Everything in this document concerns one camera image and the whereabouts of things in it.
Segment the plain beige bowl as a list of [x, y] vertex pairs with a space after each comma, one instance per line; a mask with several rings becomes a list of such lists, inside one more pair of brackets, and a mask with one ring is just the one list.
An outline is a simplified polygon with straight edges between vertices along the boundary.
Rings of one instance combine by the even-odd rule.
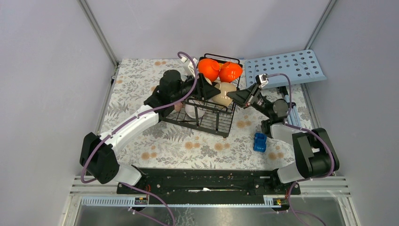
[[216, 104], [228, 107], [231, 104], [232, 99], [227, 96], [227, 93], [237, 91], [237, 87], [228, 82], [220, 82], [215, 85], [215, 88], [220, 90], [220, 94], [212, 97], [212, 101]]

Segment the black wire dish rack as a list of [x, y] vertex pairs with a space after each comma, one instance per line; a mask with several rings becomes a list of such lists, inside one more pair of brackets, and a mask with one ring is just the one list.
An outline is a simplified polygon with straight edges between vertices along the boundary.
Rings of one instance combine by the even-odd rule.
[[163, 121], [226, 138], [231, 131], [235, 109], [234, 102], [222, 104], [214, 98], [190, 97], [179, 112], [171, 113]]

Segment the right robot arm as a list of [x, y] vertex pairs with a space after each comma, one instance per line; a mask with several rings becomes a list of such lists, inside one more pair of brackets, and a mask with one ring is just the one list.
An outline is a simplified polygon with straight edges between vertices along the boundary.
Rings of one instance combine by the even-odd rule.
[[262, 121], [262, 133], [290, 144], [294, 149], [294, 163], [275, 170], [270, 188], [276, 194], [288, 189], [288, 183], [332, 175], [340, 162], [324, 128], [306, 129], [287, 123], [292, 103], [284, 99], [268, 100], [259, 85], [228, 92], [227, 96], [242, 108], [252, 107], [268, 117]]

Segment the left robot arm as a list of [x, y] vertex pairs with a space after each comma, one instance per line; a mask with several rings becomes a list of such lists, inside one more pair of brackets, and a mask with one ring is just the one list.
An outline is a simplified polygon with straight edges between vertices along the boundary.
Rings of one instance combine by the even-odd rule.
[[208, 100], [220, 93], [203, 74], [182, 80], [177, 70], [167, 70], [152, 94], [129, 118], [102, 134], [90, 132], [84, 137], [80, 154], [83, 172], [89, 172], [100, 184], [116, 181], [128, 184], [136, 194], [143, 192], [146, 181], [141, 171], [119, 163], [118, 152], [143, 131], [165, 119], [177, 103], [189, 97]]

